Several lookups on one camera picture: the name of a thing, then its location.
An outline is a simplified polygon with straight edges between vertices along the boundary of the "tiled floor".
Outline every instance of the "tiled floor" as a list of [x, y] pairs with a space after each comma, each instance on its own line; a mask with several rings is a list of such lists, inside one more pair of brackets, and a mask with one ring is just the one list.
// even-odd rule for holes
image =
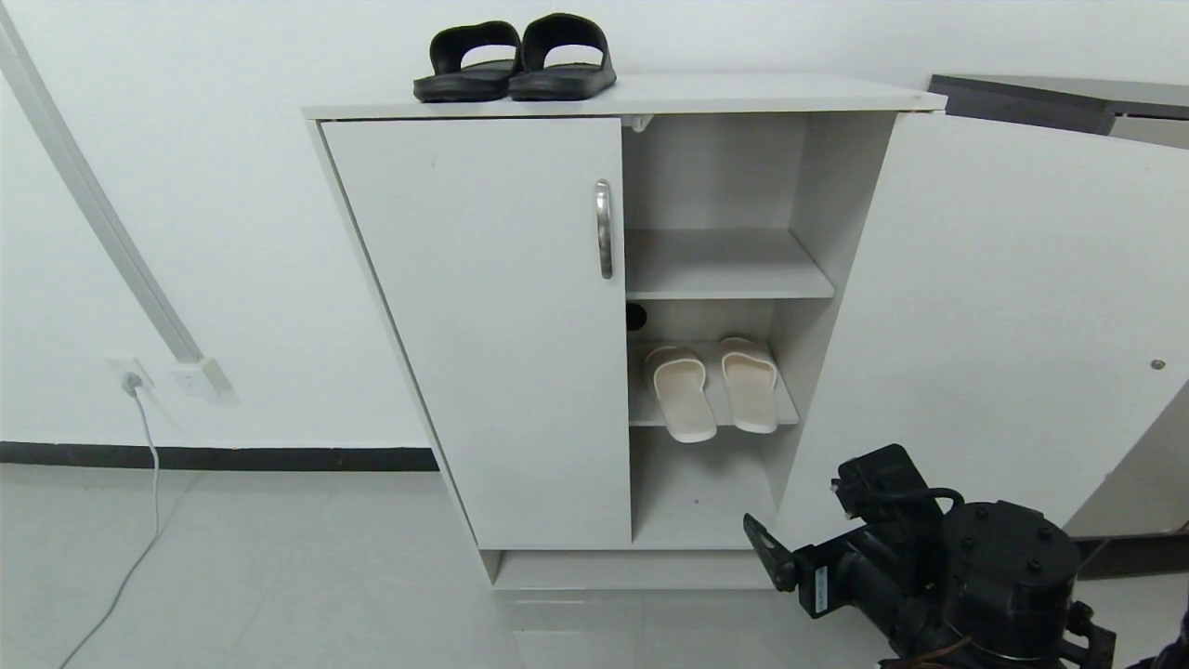
[[[149, 538], [151, 474], [0, 467], [0, 667], [52, 669]], [[169, 516], [75, 669], [863, 668], [854, 611], [776, 593], [495, 594], [436, 474], [162, 474]], [[1187, 579], [1078, 586], [1115, 667], [1176, 633]]]

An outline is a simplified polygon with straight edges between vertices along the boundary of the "open cabinet door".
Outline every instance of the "open cabinet door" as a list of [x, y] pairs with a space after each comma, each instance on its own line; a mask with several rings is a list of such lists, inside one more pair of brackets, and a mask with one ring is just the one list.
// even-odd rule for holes
[[830, 479], [889, 443], [1064, 524], [1189, 375], [1189, 151], [904, 114], [842, 299], [782, 538], [848, 528]]

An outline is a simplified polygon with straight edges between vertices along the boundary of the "white slipper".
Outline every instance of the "white slipper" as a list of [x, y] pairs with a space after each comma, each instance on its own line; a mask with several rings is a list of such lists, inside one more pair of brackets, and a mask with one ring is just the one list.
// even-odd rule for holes
[[742, 337], [718, 343], [723, 354], [723, 379], [735, 427], [767, 435], [776, 431], [776, 364], [761, 345]]
[[661, 347], [644, 359], [644, 379], [656, 395], [669, 435], [682, 444], [705, 442], [718, 433], [703, 389], [706, 366], [690, 349]]

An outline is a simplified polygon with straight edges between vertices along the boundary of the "power outlet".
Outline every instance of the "power outlet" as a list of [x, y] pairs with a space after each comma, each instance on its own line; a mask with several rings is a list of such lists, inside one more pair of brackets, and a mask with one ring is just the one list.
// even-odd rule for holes
[[214, 359], [202, 359], [199, 362], [177, 362], [169, 366], [169, 373], [182, 387], [182, 392], [195, 398], [218, 398], [227, 390], [224, 377]]
[[145, 373], [137, 359], [103, 359], [107, 367], [112, 370], [120, 384], [124, 384], [124, 375], [132, 373], [140, 378], [141, 389], [152, 389], [152, 379]]

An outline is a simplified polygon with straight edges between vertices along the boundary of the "label on robot arm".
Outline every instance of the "label on robot arm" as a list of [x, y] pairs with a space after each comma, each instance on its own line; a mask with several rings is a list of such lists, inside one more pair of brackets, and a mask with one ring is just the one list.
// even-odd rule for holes
[[830, 573], [825, 567], [813, 572], [813, 613], [830, 608]]

